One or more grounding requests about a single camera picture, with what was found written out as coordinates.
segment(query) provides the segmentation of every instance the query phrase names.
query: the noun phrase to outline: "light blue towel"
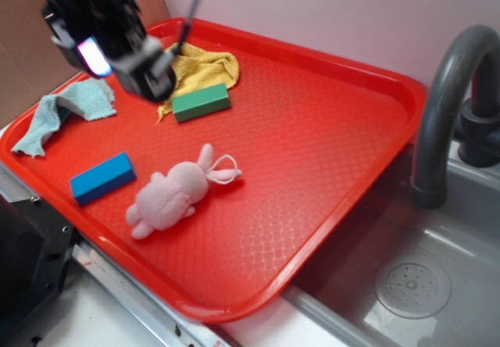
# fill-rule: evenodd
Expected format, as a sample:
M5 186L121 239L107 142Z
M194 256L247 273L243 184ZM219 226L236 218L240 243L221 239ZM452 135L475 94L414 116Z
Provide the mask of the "light blue towel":
M28 132L12 151L25 152L32 157L44 156L42 145L71 113L88 121L106 118L116 114L112 105L114 100L113 90L103 79L76 82L57 95L46 95L38 104Z

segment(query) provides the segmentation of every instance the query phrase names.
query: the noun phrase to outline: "gray faucet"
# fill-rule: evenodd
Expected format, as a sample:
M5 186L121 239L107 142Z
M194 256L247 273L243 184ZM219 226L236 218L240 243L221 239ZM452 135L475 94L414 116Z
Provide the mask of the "gray faucet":
M463 102L471 82L471 98ZM490 27L476 25L453 41L430 87L413 156L413 202L423 209L445 203L453 138L461 142L464 163L500 162L499 127L500 38Z

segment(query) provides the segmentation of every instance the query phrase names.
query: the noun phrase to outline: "sink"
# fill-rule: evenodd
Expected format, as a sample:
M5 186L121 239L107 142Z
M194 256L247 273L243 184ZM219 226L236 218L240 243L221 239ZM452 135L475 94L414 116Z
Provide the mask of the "sink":
M417 209L406 148L293 281L380 345L500 343L500 177L449 160Z

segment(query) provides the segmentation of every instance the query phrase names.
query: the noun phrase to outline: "yellow towel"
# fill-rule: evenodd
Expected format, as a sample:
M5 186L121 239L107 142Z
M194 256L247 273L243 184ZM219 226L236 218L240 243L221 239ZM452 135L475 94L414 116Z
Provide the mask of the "yellow towel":
M168 101L158 108L158 121L172 112L172 98L222 83L229 89L240 76L240 66L234 55L207 52L188 43L184 43L182 55L175 59L172 67L177 76L176 89Z

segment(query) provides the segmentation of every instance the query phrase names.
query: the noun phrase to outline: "drain strainer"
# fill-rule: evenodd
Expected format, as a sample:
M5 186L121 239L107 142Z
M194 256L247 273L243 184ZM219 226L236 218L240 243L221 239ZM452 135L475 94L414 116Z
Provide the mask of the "drain strainer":
M444 269L424 256L400 256L381 267L375 277L377 298L404 318L425 318L439 312L451 291Z

